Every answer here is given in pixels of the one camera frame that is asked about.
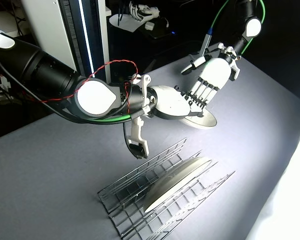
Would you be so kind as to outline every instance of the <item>wire dish rack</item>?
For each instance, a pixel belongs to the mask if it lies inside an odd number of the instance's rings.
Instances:
[[[220,187],[234,172],[215,181],[205,175],[216,165],[211,163],[200,175],[178,190],[154,210],[145,213],[143,200],[151,185],[166,171],[183,160],[179,153],[187,138],[172,145],[127,175],[98,192],[98,196],[122,240],[162,240],[192,211]]]

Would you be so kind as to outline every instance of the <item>vertical white light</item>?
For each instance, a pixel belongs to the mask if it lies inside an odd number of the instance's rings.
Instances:
[[[84,38],[85,38],[86,49],[88,51],[88,57],[89,57],[89,62],[90,62],[91,73],[93,73],[95,70],[94,70],[94,64],[92,62],[92,57],[91,57],[91,52],[90,52],[90,45],[89,45],[89,41],[88,41],[88,33],[87,33],[87,27],[86,27],[84,8],[82,6],[82,0],[78,0],[78,2],[79,2],[79,9],[80,9],[81,21],[82,21],[82,26],[83,26],[83,33],[84,33]]]

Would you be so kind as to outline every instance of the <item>tabletop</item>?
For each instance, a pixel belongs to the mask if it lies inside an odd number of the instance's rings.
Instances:
[[[185,57],[149,73],[150,85],[187,90]],[[245,239],[300,137],[300,99],[247,60],[208,109],[217,126],[145,119],[150,157],[188,137],[183,158],[202,150],[235,174],[168,239]],[[144,163],[126,148],[122,125],[68,122],[55,114],[0,138],[0,240],[119,239],[97,192]]]

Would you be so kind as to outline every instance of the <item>white robotic hand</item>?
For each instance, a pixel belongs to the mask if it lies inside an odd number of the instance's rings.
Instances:
[[[129,3],[129,11],[131,16],[142,23],[146,23],[152,19],[159,17],[159,9],[157,7],[149,7],[147,5],[133,5],[132,1]]]

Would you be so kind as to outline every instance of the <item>green cable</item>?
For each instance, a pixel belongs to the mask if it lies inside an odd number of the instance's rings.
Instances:
[[[224,7],[227,5],[228,2],[229,2],[229,0],[226,0],[225,3],[222,5],[222,7],[220,8],[220,10],[219,10],[218,13],[216,14],[216,16],[215,16],[215,18],[214,18],[214,20],[213,20],[212,25],[211,25],[210,28],[213,28],[213,27],[214,27],[214,25],[215,25],[215,23],[216,23],[216,21],[217,21],[217,18],[219,17],[219,15],[220,15],[222,9],[224,9]]]
[[[262,16],[262,19],[261,19],[261,24],[263,24],[264,20],[265,20],[265,17],[266,17],[266,7],[265,7],[265,4],[264,4],[263,0],[259,0],[259,2],[261,4],[262,11],[263,11],[263,16]],[[244,49],[241,52],[241,55],[244,54],[244,52],[246,51],[246,49],[248,48],[248,46],[250,45],[250,43],[252,42],[252,40],[253,40],[253,38],[251,38],[250,41],[247,43],[247,45],[244,47]]]
[[[95,122],[117,122],[117,121],[126,120],[126,119],[130,119],[130,118],[131,118],[130,114],[127,114],[124,116],[118,116],[118,117],[108,118],[108,119],[95,119],[92,121],[95,121]]]

